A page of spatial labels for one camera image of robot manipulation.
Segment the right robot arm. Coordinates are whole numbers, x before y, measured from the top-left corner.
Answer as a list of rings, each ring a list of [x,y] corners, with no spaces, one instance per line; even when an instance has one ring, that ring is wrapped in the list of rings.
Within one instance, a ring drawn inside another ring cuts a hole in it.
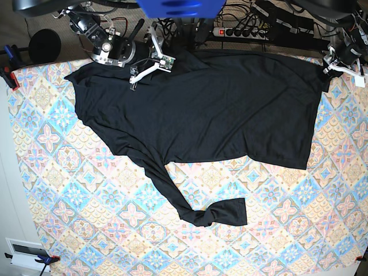
[[[58,17],[67,16],[73,32],[84,35],[93,45],[90,55],[92,61],[116,67],[132,66],[133,75],[138,74],[138,67],[145,62],[152,62],[152,70],[170,72],[175,58],[165,55],[162,50],[164,38],[156,34],[156,23],[147,28],[145,34],[144,49],[148,50],[148,57],[142,61],[133,61],[138,53],[138,44],[134,41],[135,36],[143,27],[144,20],[140,19],[132,33],[126,37],[116,31],[113,20],[109,14],[117,9],[138,9],[138,3],[125,1],[95,1],[95,3],[111,7],[108,11],[96,11],[92,7],[93,1],[71,1],[63,8],[58,8]]]

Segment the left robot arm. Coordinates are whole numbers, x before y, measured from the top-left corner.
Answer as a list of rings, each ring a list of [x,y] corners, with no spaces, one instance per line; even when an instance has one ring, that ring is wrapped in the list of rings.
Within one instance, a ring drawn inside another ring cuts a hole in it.
[[[328,45],[323,58],[323,73],[333,78],[347,74],[354,80],[356,87],[367,85],[367,21],[366,13],[357,10],[341,19],[327,19],[327,26],[339,34]]]

